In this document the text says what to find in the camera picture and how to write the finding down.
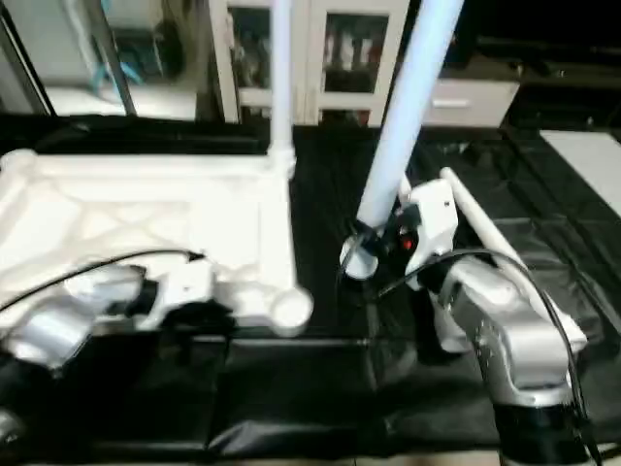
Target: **white pipe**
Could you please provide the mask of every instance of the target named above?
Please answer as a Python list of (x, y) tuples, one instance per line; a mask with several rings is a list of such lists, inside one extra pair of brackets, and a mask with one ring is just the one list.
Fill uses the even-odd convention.
[[(462, 211), (468, 220), (468, 223), (481, 240), (481, 243), (490, 250), (496, 250), (512, 257), (526, 267), (526, 264), (524, 264), (524, 261), (521, 259), (517, 251), (513, 248), (509, 241), (507, 241), (507, 238), (505, 238), (503, 233), (501, 233), (492, 219), (485, 213), (483, 208), (476, 202), (476, 199), (474, 199), (461, 180), (457, 177), (457, 175), (455, 175), (455, 172), (453, 172), (450, 168), (445, 167), (441, 169), (440, 176), (450, 183), (450, 186), (453, 189), (453, 196), (455, 197), (455, 202), (457, 203), (459, 210)], [(501, 268), (503, 272), (518, 285), (522, 292), (525, 293), (535, 312), (549, 320), (547, 309), (545, 308), (545, 305), (543, 304), (543, 301), (539, 297), (539, 294), (533, 284), (530, 283), (530, 281), (512, 265), (503, 260), (494, 259), (494, 261), (497, 263), (498, 267)], [(573, 351), (580, 351), (587, 343), (586, 336), (582, 333), (580, 327), (577, 326), (570, 316), (559, 310), (552, 298), (550, 298), (550, 301), (552, 302), (554, 310), (561, 319), (563, 328), (565, 328), (565, 331), (570, 339), (570, 343), (572, 344)]]
[(295, 251), (289, 212), (289, 183), (282, 173), (261, 180), (259, 274), (261, 283), (278, 289), (296, 285)]
[(268, 155), (281, 167), (293, 162), (291, 144), (291, 13), (292, 0), (275, 0), (271, 11), (271, 138)]
[(422, 1), (358, 208), (373, 228), (390, 217), (463, 3)]

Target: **black cable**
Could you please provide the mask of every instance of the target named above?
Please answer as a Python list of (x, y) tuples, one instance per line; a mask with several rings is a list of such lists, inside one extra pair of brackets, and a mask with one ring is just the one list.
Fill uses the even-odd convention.
[(142, 257), (144, 255), (160, 255), (160, 254), (185, 255), (187, 256), (188, 262), (192, 260), (202, 259), (205, 257), (203, 254), (199, 252), (194, 252), (192, 250), (184, 250), (184, 249), (136, 250), (134, 252), (128, 252), (125, 254), (115, 255), (113, 257), (110, 257), (102, 261), (93, 262), (93, 263), (84, 265), (78, 269), (74, 269), (71, 272), (67, 272), (66, 274), (56, 277), (55, 279), (48, 280), (47, 282), (43, 282), (41, 284), (38, 284), (37, 286), (33, 286), (32, 288), (21, 292), (20, 294), (18, 294), (17, 296), (13, 297), (12, 299), (4, 303), (2, 306), (0, 306), (0, 313), (3, 313), (4, 311), (14, 306), (15, 304), (23, 301), (24, 299), (28, 299), (31, 296), (34, 296), (35, 294), (40, 293), (41, 291), (44, 291), (45, 289), (48, 289), (52, 286), (56, 286), (60, 283), (65, 282), (66, 280), (70, 280), (73, 277), (77, 277), (78, 275), (83, 275), (92, 270), (99, 269), (107, 265), (115, 264), (117, 262), (120, 262), (121, 260), (132, 259), (134, 257)]
[(353, 242), (351, 243), (351, 248), (349, 248), (349, 250), (347, 251), (347, 254), (343, 258), (343, 262), (341, 262), (341, 264), (339, 265), (339, 269), (337, 270), (337, 276), (334, 282), (335, 303), (337, 304), (337, 306), (339, 305), (341, 301), (340, 300), (341, 283), (347, 271), (347, 267), (349, 267), (349, 263), (353, 259), (353, 254), (355, 254), (355, 252), (359, 248), (362, 248), (362, 245), (364, 244), (364, 242), (369, 240), (372, 237), (372, 235), (377, 234), (378, 232), (382, 231), (384, 228), (386, 228), (387, 225), (388, 225), (388, 222), (383, 223), (382, 225), (377, 226), (375, 228), (369, 227), (368, 229), (361, 231), (353, 236)]
[(543, 302), (543, 305), (545, 306), (545, 309), (547, 310), (548, 315), (550, 316), (550, 320), (552, 321), (552, 323), (558, 330), (559, 334), (561, 335), (561, 339), (563, 340), (563, 344), (568, 354), (568, 371), (570, 373), (570, 381), (572, 384), (572, 397), (573, 397), (573, 402), (575, 403), (575, 408), (577, 410), (578, 420), (581, 422), (581, 425), (579, 427), (580, 427), (580, 434), (582, 436), (582, 440), (586, 448), (589, 450), (589, 453), (591, 454), (592, 458), (595, 460), (596, 464), (598, 466), (601, 465), (602, 458), (601, 458), (600, 452), (598, 451), (597, 443), (595, 442), (595, 439), (593, 438), (593, 434), (591, 432), (589, 415), (586, 411), (586, 404), (584, 402), (584, 395), (582, 393), (582, 387), (580, 385), (580, 379), (578, 376), (575, 357), (573, 356), (572, 345), (570, 343), (570, 339), (567, 336), (565, 328), (563, 328), (561, 319), (559, 318), (556, 310), (554, 309), (554, 306), (552, 305), (552, 302), (550, 301), (549, 296), (537, 284), (537, 281), (535, 280), (531, 272), (520, 262), (518, 262), (517, 260), (515, 260), (513, 257), (509, 255), (503, 254), (496, 250), (488, 250), (486, 248), (452, 250), (452, 251), (446, 252), (445, 254), (432, 257), (429, 261), (415, 268), (411, 272), (405, 274), (403, 277), (397, 279), (393, 283), (387, 285), (377, 294), (376, 299), (377, 300), (381, 299), (388, 293), (394, 291), (399, 286), (406, 284), (407, 282), (409, 282), (411, 279), (413, 279), (415, 276), (417, 276), (424, 270), (427, 270), (435, 265), (441, 264), (447, 260), (452, 260), (455, 258), (467, 256), (467, 255), (490, 256), (490, 257), (498, 258), (505, 262), (508, 262), (513, 267), (515, 267), (517, 270), (519, 270), (520, 273), (535, 288), (537, 294), (539, 295), (539, 297), (541, 298), (541, 301)]
[(23, 67), (23, 71), (27, 76), (25, 76), (27, 81), (31, 81), (31, 86), (33, 90), (39, 95), (41, 98), (41, 102), (44, 107), (44, 111), (46, 111), (51, 117), (56, 117), (56, 110), (49, 100), (48, 93), (46, 92), (46, 87), (43, 85), (41, 78), (37, 74), (37, 70), (30, 59), (30, 55), (28, 54), (28, 50), (26, 50), (25, 45), (21, 41), (21, 37), (17, 32), (17, 27), (11, 17), (11, 12), (2, 1), (0, 1), (0, 22), (3, 22), (7, 28), (7, 32), (9, 33), (10, 40), (13, 43), (16, 51), (20, 55), (21, 65)]

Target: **drawer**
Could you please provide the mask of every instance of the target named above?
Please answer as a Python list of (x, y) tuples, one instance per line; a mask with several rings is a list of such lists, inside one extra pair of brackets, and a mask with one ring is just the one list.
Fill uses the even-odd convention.
[(519, 83), (439, 80), (424, 124), (500, 126)]

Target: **black table surface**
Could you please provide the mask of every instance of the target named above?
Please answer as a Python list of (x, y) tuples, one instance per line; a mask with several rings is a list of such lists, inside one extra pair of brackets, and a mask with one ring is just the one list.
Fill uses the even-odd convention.
[[(123, 118), (0, 123), (2, 151), (260, 153), (267, 142), (264, 131), (241, 127)], [(299, 280), (314, 298), (302, 335), (228, 332), (203, 321), (98, 339), (50, 395), (29, 450), (35, 459), (338, 458), (495, 447), (476, 361), (442, 353), (425, 293), (400, 289), (363, 305), (345, 290), (337, 305), (339, 251), (377, 136), (295, 130), (295, 254)], [(431, 179), (443, 166), (456, 171), (589, 338), (578, 362), (596, 436), (620, 441), (619, 218), (536, 132), (424, 130), (410, 179)], [(478, 244), (461, 218), (456, 245)], [(369, 288), (390, 278), (380, 268)]]

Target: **white cabinet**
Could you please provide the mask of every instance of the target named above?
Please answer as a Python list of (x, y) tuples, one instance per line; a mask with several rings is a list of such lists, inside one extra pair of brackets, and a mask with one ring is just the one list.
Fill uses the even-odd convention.
[(425, 115), (425, 124), (498, 127), (519, 83), (438, 80)]
[[(271, 0), (210, 0), (224, 118), (269, 117)], [(293, 0), (296, 123), (379, 126), (409, 0)]]

